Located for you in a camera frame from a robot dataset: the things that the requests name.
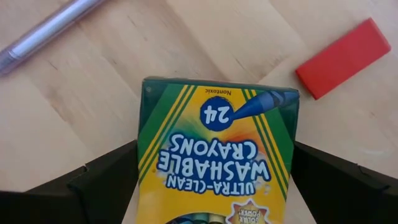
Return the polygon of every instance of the pen cap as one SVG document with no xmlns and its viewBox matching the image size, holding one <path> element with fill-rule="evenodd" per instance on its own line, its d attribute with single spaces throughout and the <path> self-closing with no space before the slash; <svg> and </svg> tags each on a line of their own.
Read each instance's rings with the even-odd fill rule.
<svg viewBox="0 0 398 224">
<path fill-rule="evenodd" d="M 18 58 L 11 55 L 9 48 L 2 50 L 0 52 L 0 77 L 9 73 L 19 62 L 21 61 Z"/>
</svg>

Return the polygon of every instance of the wooden table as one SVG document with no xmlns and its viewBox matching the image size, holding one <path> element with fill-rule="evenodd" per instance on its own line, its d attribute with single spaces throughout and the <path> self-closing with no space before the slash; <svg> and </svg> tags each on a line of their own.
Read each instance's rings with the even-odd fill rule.
<svg viewBox="0 0 398 224">
<path fill-rule="evenodd" d="M 66 1 L 0 1 L 0 47 Z M 294 69 L 368 17 L 392 52 L 314 101 Z M 298 88 L 298 141 L 398 177 L 397 49 L 396 0 L 108 0 L 0 79 L 0 189 L 30 189 L 136 138 L 149 75 Z M 292 180 L 285 222 L 314 223 Z"/>
</svg>

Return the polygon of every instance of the crayola crayon box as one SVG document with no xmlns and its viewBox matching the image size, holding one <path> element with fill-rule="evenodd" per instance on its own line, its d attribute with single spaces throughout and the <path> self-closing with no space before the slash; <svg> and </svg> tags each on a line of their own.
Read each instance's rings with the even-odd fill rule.
<svg viewBox="0 0 398 224">
<path fill-rule="evenodd" d="M 138 224 L 283 223 L 299 93 L 146 78 Z"/>
</svg>

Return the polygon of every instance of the yellow crayon box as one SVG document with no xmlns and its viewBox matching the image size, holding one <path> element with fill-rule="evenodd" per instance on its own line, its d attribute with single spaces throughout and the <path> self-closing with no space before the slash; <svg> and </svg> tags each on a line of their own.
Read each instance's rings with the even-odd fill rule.
<svg viewBox="0 0 398 224">
<path fill-rule="evenodd" d="M 146 78 L 138 224 L 283 223 L 299 93 Z"/>
</svg>

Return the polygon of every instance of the crayon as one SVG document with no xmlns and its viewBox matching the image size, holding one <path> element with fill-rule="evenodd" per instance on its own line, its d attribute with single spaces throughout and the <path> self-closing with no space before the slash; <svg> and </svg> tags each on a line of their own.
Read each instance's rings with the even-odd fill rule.
<svg viewBox="0 0 398 224">
<path fill-rule="evenodd" d="M 193 224 L 207 224 L 209 222 L 209 214 L 207 213 L 194 213 Z"/>
<path fill-rule="evenodd" d="M 209 224 L 225 224 L 225 217 L 217 214 L 209 214 Z"/>
<path fill-rule="evenodd" d="M 188 214 L 188 215 L 183 215 L 179 218 L 179 223 L 180 224 L 192 224 L 193 215 L 192 214 Z"/>
<path fill-rule="evenodd" d="M 289 105 L 300 97 L 297 91 L 265 91 L 248 100 L 230 117 L 232 120 L 255 116 L 278 106 Z"/>
</svg>

